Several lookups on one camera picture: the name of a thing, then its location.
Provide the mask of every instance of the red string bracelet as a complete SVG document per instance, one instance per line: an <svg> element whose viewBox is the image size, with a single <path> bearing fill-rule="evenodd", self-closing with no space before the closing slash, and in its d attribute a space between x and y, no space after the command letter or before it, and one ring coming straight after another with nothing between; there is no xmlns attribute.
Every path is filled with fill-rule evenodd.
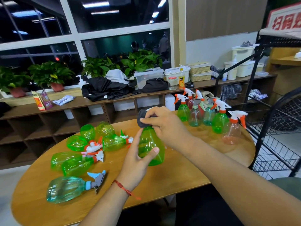
<svg viewBox="0 0 301 226"><path fill-rule="evenodd" d="M128 195L133 196L133 197L136 198L137 200L141 200L140 197L136 197L131 191L129 191L129 190L127 190L126 188L124 188L123 185L122 185L120 182L116 181L115 179L114 179L114 181L112 182L112 184L113 184L114 182L118 185L119 188L123 189Z"/></svg>

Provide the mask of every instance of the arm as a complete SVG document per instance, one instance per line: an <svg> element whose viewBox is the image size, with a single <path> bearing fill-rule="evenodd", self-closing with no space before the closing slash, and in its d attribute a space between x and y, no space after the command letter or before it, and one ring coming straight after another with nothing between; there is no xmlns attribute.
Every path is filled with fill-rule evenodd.
<svg viewBox="0 0 301 226"><path fill-rule="evenodd" d="M141 121L206 175L243 224L301 225L301 201L193 137L167 108L154 107ZM182 136L187 144L179 144L174 136Z"/></svg>
<svg viewBox="0 0 301 226"><path fill-rule="evenodd" d="M138 144L141 133L142 129L134 137L133 143L124 159L120 174L116 178L125 189L130 191L133 191L141 182L146 174L148 164L159 153L159 148L155 147L143 159L138 156ZM116 225L128 197L129 195L124 190L119 188L116 183L113 183L80 225Z"/></svg>

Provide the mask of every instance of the white window frame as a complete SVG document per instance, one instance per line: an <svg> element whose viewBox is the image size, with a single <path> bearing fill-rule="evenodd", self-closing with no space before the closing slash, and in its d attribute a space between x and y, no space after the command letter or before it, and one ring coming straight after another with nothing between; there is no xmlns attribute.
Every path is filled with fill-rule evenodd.
<svg viewBox="0 0 301 226"><path fill-rule="evenodd" d="M138 26L124 27L124 28L117 28L117 29L108 29L108 30L101 30L101 31L94 31L94 32L83 32L83 33L78 33L78 31L77 31L68 0L60 0L60 2L61 2L64 14L65 14L67 23L69 25L71 34L53 36L53 37L45 37L45 38L39 38L39 39L33 39L33 40L23 40L23 41L3 43L3 44L0 44L0 51L36 47L36 46L41 46L41 45L52 45L52 44L59 44L59 43L74 42L75 46L77 48L78 54L81 58L81 61L83 61L86 59L85 51L84 51L84 48L82 45L83 40L169 29L171 65L172 65L172 68L175 67L173 21L172 21L172 11L173 11L172 0L168 0L168 7L169 7L169 21L168 22L138 25ZM79 87L79 85L65 86L64 88L72 89L72 88L77 88L77 87ZM4 98L12 97L12 95L7 95L5 92L0 91L0 93L2 94L2 96Z"/></svg>

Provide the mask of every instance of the green plant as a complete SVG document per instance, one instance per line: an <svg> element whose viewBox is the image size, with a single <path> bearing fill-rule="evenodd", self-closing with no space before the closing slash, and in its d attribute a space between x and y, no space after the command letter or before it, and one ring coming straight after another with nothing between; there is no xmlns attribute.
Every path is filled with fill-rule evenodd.
<svg viewBox="0 0 301 226"><path fill-rule="evenodd" d="M72 79L75 73L68 67L48 61L46 63L33 64L28 70L31 74L31 79L39 86L43 87L45 84L49 87L51 83L64 84L67 79Z"/></svg>
<svg viewBox="0 0 301 226"><path fill-rule="evenodd" d="M139 49L138 52L129 53L128 59L122 59L124 65L124 74L128 76L130 73L133 74L135 70L139 72L146 71L148 68L154 68L155 65L162 67L162 59L160 55L156 55L152 51Z"/></svg>
<svg viewBox="0 0 301 226"><path fill-rule="evenodd" d="M92 78L104 77L109 70L120 69L118 64L113 63L108 57L107 59L87 57L82 64L85 63L82 75L91 75Z"/></svg>
<svg viewBox="0 0 301 226"><path fill-rule="evenodd" d="M10 88L26 86L30 82L30 77L26 71L19 71L18 67L0 66L0 89L9 92Z"/></svg>

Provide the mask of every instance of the flower pot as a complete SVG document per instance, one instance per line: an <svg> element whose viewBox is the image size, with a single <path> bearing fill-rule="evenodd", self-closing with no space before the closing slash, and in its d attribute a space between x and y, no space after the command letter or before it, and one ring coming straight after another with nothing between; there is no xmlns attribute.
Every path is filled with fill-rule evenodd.
<svg viewBox="0 0 301 226"><path fill-rule="evenodd" d="M61 92L64 90L63 85L59 83L51 83L50 86L54 92Z"/></svg>
<svg viewBox="0 0 301 226"><path fill-rule="evenodd" d="M9 91L11 95L13 95L13 97L15 98L21 98L26 96L26 93L22 90L21 87L10 88Z"/></svg>

